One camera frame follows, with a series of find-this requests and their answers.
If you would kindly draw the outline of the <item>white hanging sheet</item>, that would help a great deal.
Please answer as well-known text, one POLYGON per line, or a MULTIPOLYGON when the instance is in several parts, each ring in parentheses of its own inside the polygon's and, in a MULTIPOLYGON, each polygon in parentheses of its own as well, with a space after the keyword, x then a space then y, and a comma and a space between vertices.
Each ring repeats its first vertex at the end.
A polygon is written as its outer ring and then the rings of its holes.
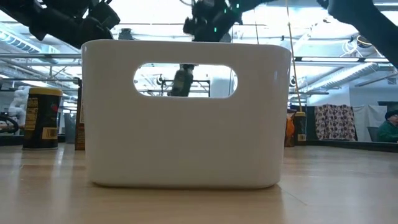
POLYGON ((371 142, 368 127, 378 128, 385 120, 386 106, 361 105, 354 106, 354 125, 359 142, 371 142))

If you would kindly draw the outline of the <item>grey plastic bin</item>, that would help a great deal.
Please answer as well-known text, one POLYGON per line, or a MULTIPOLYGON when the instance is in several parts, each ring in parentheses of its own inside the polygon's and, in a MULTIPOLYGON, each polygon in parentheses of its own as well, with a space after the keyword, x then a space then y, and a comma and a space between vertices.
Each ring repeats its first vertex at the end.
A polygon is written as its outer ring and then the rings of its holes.
POLYGON ((66 113, 64 122, 65 122, 65 142, 67 144, 74 144, 75 131, 76 131, 76 115, 73 113, 66 113))

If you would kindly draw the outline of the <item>person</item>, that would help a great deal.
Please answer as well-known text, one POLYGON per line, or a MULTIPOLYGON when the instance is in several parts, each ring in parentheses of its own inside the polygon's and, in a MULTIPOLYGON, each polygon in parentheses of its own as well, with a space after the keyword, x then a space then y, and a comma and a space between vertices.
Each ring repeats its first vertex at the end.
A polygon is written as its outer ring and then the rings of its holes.
POLYGON ((398 110, 388 111, 377 131, 378 142, 398 143, 398 110))

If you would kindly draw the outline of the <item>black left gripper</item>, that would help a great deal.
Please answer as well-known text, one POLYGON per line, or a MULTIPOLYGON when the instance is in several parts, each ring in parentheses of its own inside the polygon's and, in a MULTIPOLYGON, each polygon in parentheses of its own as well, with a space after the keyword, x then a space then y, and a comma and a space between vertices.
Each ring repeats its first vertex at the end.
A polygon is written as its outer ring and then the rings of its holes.
POLYGON ((69 32, 68 44, 80 49, 81 46, 91 40, 106 40, 113 39, 111 31, 99 20, 88 16, 84 18, 79 24, 72 27, 69 32))

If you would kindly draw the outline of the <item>green lid spice jar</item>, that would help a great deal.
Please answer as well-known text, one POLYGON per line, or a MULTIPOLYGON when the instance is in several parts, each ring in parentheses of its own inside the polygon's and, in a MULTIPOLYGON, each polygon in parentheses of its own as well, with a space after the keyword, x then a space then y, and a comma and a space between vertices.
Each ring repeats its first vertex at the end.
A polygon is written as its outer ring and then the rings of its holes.
POLYGON ((193 83, 193 71, 177 70, 169 96, 187 97, 193 83))

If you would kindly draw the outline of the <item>white plastic handled bin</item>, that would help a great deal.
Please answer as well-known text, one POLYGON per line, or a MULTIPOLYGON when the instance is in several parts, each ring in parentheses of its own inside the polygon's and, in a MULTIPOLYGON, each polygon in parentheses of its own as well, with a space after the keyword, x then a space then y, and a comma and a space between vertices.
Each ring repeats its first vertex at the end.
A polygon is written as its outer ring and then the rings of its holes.
POLYGON ((279 182, 291 53, 277 45, 93 40, 82 47, 86 169, 118 187, 261 189, 279 182), (145 96, 146 63, 225 65, 226 98, 145 96))

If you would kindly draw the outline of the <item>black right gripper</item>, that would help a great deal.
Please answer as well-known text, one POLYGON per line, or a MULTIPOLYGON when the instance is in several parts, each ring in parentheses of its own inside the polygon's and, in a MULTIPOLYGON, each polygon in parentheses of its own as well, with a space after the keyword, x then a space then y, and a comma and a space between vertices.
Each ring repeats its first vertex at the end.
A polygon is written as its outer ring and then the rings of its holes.
MULTIPOLYGON (((238 0, 191 0, 192 16, 183 24, 183 33, 193 42, 232 42, 229 30, 239 23, 238 0)), ((181 70, 193 71, 194 64, 180 64, 181 70)))

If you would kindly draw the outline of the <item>white robot figure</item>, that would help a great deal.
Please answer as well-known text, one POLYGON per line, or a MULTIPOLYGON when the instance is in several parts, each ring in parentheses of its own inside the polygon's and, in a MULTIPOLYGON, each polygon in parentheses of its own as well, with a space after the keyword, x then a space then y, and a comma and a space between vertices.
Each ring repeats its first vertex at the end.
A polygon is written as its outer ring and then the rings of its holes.
POLYGON ((19 127, 25 126, 27 100, 29 96, 29 86, 19 86, 14 92, 14 98, 9 105, 9 116, 16 117, 19 127))

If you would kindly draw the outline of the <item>brown patterned cloth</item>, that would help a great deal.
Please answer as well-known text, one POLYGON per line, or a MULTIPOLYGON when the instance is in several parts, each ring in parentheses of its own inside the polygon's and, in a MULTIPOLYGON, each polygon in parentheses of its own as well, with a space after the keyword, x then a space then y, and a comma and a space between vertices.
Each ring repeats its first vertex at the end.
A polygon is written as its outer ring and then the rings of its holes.
POLYGON ((318 140, 357 141, 353 108, 331 104, 316 106, 315 133, 318 140))

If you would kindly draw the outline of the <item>orange taco mix packet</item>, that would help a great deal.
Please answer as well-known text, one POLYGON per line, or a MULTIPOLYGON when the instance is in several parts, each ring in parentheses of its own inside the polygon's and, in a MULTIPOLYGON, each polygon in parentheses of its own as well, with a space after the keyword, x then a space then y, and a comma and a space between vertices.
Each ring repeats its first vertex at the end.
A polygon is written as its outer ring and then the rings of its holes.
POLYGON ((287 113, 286 125, 285 125, 285 147, 294 147, 294 113, 287 113))
POLYGON ((85 125, 83 117, 82 87, 79 87, 78 89, 78 103, 75 124, 75 150, 85 150, 85 125))

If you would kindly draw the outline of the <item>yellow lid spice jar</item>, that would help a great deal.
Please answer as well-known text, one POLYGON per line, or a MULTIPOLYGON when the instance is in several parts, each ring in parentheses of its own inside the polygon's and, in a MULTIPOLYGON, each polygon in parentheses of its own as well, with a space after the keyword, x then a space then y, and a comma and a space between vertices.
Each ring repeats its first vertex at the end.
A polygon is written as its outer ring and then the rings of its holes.
POLYGON ((304 145, 307 140, 306 134, 306 114, 298 111, 294 116, 294 143, 297 146, 304 145))
POLYGON ((58 109, 63 91, 57 88, 29 90, 24 125, 24 150, 58 148, 58 109))

